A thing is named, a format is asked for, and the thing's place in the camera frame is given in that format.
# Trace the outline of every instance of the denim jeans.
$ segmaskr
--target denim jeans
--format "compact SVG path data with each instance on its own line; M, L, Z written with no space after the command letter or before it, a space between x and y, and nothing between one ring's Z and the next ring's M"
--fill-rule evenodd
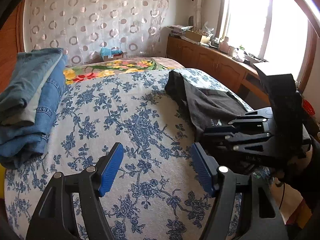
M56 110L65 90L67 56L63 55L42 87L35 124L25 127L0 126L0 163L6 168L19 166L33 154L43 154Z
M10 83L0 94L0 122L28 105L62 51L62 48L47 48L18 53Z

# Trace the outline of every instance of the black cable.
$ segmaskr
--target black cable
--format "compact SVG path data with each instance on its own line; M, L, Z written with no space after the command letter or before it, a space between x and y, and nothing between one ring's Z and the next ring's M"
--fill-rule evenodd
M283 183L282 199L281 199L281 202L280 202L279 209L281 208L281 205L282 205L282 202L283 202L283 198L284 198L284 186L285 186L285 183Z

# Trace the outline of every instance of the blue gripper pad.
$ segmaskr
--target blue gripper pad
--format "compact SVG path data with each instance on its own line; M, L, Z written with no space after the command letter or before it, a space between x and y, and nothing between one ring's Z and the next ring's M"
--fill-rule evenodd
M109 192L111 189L123 159L123 145L121 143L115 143L110 153L106 157L109 157L110 155L111 157L108 158L109 161L101 174L100 187L98 189L99 197L103 197L105 193Z
M193 143L190 149L193 165L199 176L199 182L201 183L205 192L209 193L211 197L216 197L218 186L218 172L219 167L215 158L208 156L200 143Z

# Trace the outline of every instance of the black garment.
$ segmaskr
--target black garment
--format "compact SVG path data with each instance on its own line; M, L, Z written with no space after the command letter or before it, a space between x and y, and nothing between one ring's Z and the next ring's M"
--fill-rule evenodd
M226 125L238 114L247 112L232 93L196 88L173 70L164 90L177 102L184 117L190 118L195 129L195 141L200 139L206 127Z

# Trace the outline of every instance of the cardboard box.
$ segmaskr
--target cardboard box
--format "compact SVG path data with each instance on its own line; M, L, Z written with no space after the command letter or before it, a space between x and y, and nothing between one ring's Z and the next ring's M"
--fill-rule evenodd
M186 38L196 42L205 43L205 44L208 44L208 41L210 40L210 37L206 37L206 36L194 33L192 31L186 31Z
M116 59L123 59L123 53L121 54L112 54L111 56L104 56L103 62L108 62Z

